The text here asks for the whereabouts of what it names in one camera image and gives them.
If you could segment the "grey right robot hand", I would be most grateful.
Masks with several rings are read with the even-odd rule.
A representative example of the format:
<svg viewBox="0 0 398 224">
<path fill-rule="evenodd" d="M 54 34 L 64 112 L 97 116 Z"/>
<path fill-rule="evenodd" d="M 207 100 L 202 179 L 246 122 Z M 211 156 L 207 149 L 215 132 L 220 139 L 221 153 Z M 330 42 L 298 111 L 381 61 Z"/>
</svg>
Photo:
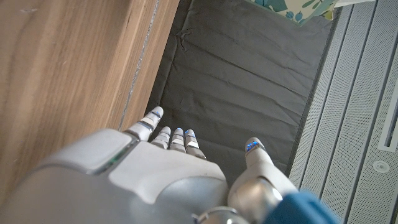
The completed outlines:
<svg viewBox="0 0 398 224">
<path fill-rule="evenodd" d="M 102 129 L 44 159 L 1 207 L 2 223 L 261 223 L 297 191 L 257 138 L 229 186 L 195 133 L 154 129 L 156 107 L 125 131 Z"/>
</svg>

